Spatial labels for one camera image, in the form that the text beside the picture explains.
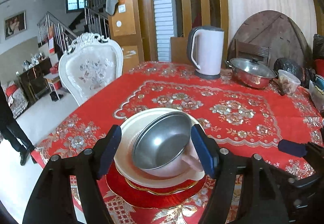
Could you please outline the cream plastic bowl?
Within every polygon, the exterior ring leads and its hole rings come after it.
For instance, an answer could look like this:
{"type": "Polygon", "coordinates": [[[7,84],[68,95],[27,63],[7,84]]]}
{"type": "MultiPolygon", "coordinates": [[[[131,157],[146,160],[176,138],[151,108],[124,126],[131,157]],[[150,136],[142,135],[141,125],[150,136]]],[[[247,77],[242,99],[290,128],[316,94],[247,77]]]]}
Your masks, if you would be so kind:
{"type": "Polygon", "coordinates": [[[198,172],[193,169],[187,169],[174,177],[157,177],[140,170],[132,161],[133,145],[142,130],[159,116],[175,111],[172,108],[152,108],[134,114],[121,124],[121,142],[114,156],[114,161],[118,172],[126,179],[145,188],[169,188],[187,180],[199,181],[204,177],[203,171],[198,172]]]}

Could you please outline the wooden slatted chair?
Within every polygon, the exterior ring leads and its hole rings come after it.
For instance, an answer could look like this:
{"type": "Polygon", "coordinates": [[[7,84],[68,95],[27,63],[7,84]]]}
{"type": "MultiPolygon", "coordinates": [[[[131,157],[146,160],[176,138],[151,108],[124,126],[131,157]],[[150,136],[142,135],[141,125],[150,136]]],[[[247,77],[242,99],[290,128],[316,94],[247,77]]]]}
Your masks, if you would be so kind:
{"type": "Polygon", "coordinates": [[[235,39],[234,49],[236,57],[256,59],[258,61],[261,61],[266,66],[270,65],[270,47],[262,47],[251,43],[243,43],[235,39]]]}

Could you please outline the dark wrapped bundle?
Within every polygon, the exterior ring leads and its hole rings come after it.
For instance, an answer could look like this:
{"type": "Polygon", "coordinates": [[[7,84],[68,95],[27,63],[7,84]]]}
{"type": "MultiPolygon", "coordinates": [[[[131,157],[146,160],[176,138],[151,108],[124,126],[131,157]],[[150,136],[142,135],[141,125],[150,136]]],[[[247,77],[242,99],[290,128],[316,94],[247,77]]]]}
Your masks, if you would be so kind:
{"type": "Polygon", "coordinates": [[[307,89],[309,88],[309,82],[315,82],[316,80],[316,72],[314,69],[301,67],[292,59],[285,57],[278,58],[274,63],[274,71],[276,74],[278,74],[279,69],[296,76],[300,80],[301,86],[307,89]]]}

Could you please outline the pink steel-lined mug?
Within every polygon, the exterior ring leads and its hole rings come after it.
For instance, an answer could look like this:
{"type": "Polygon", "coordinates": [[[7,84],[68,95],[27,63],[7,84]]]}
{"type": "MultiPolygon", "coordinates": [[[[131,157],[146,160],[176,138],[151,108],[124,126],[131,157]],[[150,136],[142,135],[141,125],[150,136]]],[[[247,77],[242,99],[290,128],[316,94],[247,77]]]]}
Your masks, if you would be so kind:
{"type": "Polygon", "coordinates": [[[132,161],[140,170],[157,177],[174,177],[187,169],[203,171],[194,155],[192,121],[184,112],[164,114],[147,125],[132,149],[132,161]]]}

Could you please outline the grey hanging dustpan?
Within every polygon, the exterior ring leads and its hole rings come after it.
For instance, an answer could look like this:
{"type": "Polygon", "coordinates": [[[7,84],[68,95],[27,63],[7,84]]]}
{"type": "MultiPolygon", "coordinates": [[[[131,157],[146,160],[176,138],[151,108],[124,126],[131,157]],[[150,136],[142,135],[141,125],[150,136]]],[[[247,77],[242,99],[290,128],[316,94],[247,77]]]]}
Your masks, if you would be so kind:
{"type": "Polygon", "coordinates": [[[113,16],[118,2],[118,0],[106,0],[106,13],[108,15],[113,16]]]}

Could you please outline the clear bag with snacks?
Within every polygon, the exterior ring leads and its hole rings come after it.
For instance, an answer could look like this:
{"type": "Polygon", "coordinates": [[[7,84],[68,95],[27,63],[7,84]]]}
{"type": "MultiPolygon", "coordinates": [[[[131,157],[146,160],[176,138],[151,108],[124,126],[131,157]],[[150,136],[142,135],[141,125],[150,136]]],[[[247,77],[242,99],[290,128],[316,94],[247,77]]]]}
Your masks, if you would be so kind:
{"type": "Polygon", "coordinates": [[[316,109],[323,114],[323,92],[310,80],[309,93],[316,109]]]}

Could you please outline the white ornate chair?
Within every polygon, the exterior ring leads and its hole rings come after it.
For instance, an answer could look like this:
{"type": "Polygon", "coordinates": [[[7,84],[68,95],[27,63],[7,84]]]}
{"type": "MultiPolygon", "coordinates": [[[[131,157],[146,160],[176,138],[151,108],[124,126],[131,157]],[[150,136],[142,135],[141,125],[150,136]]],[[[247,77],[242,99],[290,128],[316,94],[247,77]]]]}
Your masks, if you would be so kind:
{"type": "Polygon", "coordinates": [[[121,46],[98,33],[82,33],[60,58],[61,83],[81,106],[122,75],[121,46]]]}

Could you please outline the dark wooden sideboard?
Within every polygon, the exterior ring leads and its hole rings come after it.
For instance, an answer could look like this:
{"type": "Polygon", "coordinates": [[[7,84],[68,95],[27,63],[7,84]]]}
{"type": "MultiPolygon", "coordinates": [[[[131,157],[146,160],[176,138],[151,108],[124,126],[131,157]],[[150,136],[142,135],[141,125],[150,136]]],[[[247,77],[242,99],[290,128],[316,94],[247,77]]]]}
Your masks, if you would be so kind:
{"type": "Polygon", "coordinates": [[[18,80],[30,105],[36,103],[42,96],[49,93],[49,86],[45,75],[52,67],[49,58],[18,75],[18,80]]]}

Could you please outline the framed portrait picture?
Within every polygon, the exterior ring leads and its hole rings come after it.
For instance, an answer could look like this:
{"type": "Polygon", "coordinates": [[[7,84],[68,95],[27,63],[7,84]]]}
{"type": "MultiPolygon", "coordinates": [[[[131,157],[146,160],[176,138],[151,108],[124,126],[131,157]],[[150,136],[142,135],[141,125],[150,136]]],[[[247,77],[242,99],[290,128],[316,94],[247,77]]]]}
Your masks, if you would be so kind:
{"type": "Polygon", "coordinates": [[[27,30],[26,11],[14,14],[4,20],[4,36],[5,40],[27,30]]]}

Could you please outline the red plastic basin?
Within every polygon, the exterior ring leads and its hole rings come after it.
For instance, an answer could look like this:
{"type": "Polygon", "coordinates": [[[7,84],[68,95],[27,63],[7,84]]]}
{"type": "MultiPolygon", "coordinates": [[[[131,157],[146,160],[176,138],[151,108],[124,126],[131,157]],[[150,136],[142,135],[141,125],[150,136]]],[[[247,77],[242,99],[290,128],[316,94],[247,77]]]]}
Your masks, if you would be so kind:
{"type": "Polygon", "coordinates": [[[314,64],[316,74],[324,77],[324,59],[316,59],[314,64]]]}

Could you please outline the red gold-rimmed plate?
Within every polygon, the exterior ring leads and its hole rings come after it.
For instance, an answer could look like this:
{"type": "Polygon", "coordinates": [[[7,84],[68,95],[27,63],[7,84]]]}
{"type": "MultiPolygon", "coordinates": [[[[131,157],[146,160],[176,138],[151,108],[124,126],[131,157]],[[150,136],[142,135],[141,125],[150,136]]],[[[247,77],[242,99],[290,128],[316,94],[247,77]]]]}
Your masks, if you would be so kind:
{"type": "Polygon", "coordinates": [[[167,187],[167,188],[152,188],[152,187],[144,187],[139,184],[136,184],[131,180],[129,180],[128,178],[125,178],[125,181],[130,187],[139,191],[148,192],[153,195],[171,195],[171,194],[180,193],[194,187],[198,183],[198,181],[186,180],[181,184],[167,187]]]}

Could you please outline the white electric kettle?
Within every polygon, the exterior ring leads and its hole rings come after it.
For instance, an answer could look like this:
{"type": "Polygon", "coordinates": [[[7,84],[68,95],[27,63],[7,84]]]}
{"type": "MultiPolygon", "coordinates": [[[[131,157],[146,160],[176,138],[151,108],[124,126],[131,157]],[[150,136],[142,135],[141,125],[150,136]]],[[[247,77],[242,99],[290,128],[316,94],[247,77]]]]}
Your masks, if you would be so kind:
{"type": "Polygon", "coordinates": [[[220,78],[224,35],[223,29],[214,26],[191,29],[187,41],[187,57],[194,65],[196,76],[207,80],[220,78]]]}

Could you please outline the steel pot with glass lid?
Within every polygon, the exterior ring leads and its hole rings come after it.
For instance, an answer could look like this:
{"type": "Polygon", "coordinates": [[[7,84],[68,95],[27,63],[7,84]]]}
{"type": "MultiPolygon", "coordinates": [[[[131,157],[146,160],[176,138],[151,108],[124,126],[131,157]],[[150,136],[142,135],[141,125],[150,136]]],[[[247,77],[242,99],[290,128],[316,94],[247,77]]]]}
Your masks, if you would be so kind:
{"type": "Polygon", "coordinates": [[[277,77],[273,70],[256,59],[232,58],[225,64],[232,69],[236,80],[253,89],[264,89],[277,77]]]}

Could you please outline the round wooden tabletop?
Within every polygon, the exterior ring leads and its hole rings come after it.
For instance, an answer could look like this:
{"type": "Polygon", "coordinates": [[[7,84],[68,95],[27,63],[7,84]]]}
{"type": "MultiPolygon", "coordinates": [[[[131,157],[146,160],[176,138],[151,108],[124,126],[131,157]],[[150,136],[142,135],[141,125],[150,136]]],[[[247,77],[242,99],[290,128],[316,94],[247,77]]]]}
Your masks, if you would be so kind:
{"type": "Polygon", "coordinates": [[[281,57],[302,67],[312,66],[312,50],[305,35],[291,18],[277,11],[265,10],[245,20],[230,43],[228,59],[236,56],[235,41],[269,48],[270,68],[281,57]]]}

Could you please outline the red scalloped glass plate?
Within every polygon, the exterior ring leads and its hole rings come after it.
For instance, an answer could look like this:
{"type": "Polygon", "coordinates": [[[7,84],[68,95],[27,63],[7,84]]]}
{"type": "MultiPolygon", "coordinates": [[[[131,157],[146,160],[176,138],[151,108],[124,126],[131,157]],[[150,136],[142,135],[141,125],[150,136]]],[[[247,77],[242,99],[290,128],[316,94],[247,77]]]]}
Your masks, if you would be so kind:
{"type": "Polygon", "coordinates": [[[187,180],[182,184],[170,187],[170,194],[151,193],[152,188],[144,188],[129,185],[126,178],[122,176],[115,165],[112,165],[106,175],[106,183],[109,189],[132,206],[144,209],[166,209],[177,206],[186,199],[196,195],[205,184],[207,177],[199,181],[187,180]]]}

